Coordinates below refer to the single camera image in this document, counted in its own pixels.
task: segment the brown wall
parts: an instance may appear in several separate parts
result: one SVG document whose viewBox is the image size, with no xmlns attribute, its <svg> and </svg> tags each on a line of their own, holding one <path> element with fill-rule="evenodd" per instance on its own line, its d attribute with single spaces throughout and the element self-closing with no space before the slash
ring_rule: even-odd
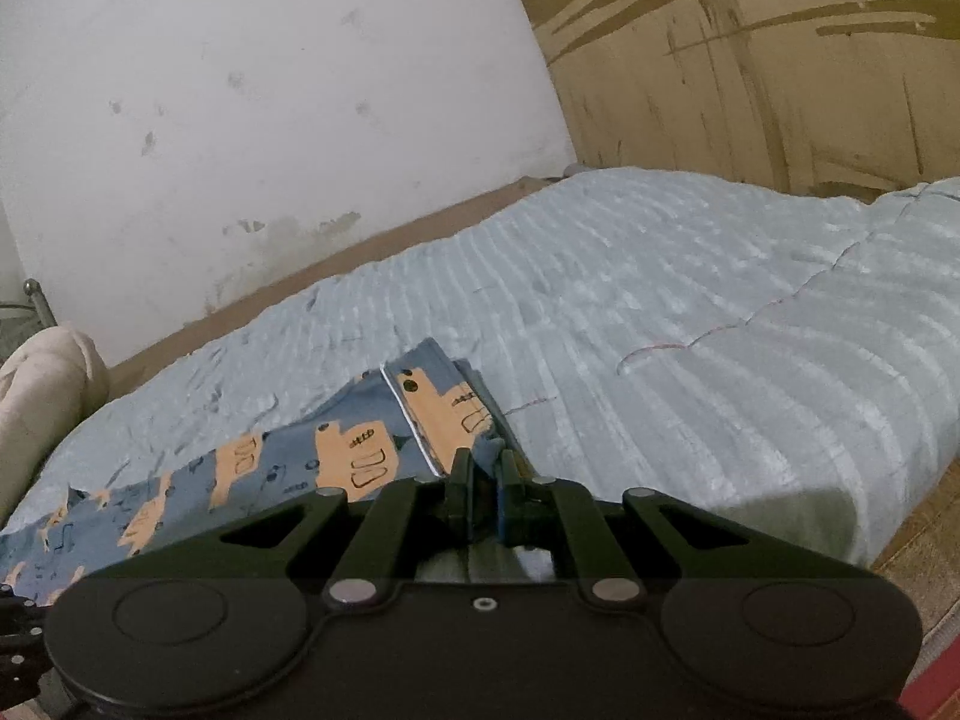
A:
<svg viewBox="0 0 960 720">
<path fill-rule="evenodd" d="M 522 0 L 580 160 L 794 194 L 960 175 L 960 0 Z"/>
</svg>

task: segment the cartoon pattern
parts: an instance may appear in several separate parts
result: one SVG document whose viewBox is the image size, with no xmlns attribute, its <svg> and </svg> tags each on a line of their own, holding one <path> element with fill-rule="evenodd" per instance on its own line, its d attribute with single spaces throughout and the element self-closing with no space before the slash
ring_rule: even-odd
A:
<svg viewBox="0 0 960 720">
<path fill-rule="evenodd" d="M 339 487 L 356 501 L 394 479 L 448 473 L 460 447 L 490 469 L 503 445 L 464 373 L 426 338 L 292 425 L 241 436 L 126 488 L 69 490 L 49 517 L 0 536 L 0 578 L 48 605 L 85 574 L 306 490 Z"/>
</svg>

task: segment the mattress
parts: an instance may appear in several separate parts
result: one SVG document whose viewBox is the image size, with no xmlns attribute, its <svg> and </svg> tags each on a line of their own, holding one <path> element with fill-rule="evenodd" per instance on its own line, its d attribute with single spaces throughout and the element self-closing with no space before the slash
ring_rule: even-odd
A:
<svg viewBox="0 0 960 720">
<path fill-rule="evenodd" d="M 307 415 L 432 336 L 539 473 L 646 485 L 870 562 L 956 453 L 960 179 L 784 196 L 684 172 L 576 175 L 328 278 L 107 404 L 7 531 Z"/>
</svg>

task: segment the rolled beige cloth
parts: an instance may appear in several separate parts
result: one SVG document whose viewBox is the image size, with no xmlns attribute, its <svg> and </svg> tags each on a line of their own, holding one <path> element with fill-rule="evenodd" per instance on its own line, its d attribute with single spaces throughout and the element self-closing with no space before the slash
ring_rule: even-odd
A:
<svg viewBox="0 0 960 720">
<path fill-rule="evenodd" d="M 0 367 L 0 523 L 40 464 L 107 402 L 109 377 L 93 341 L 70 327 L 41 330 Z"/>
</svg>

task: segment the screw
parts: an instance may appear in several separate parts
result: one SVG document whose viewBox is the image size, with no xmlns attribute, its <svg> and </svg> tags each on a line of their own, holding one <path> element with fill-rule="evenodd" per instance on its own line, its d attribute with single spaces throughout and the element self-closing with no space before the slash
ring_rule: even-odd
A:
<svg viewBox="0 0 960 720">
<path fill-rule="evenodd" d="M 376 595 L 376 585 L 366 579 L 342 579 L 335 581 L 328 592 L 341 604 L 361 604 Z"/>
<path fill-rule="evenodd" d="M 632 579 L 601 579 L 593 584 L 592 591 L 602 601 L 622 604 L 640 595 L 640 585 Z"/>
<path fill-rule="evenodd" d="M 493 611 L 497 607 L 497 603 L 493 598 L 474 598 L 473 599 L 473 608 L 477 611 Z"/>
</svg>

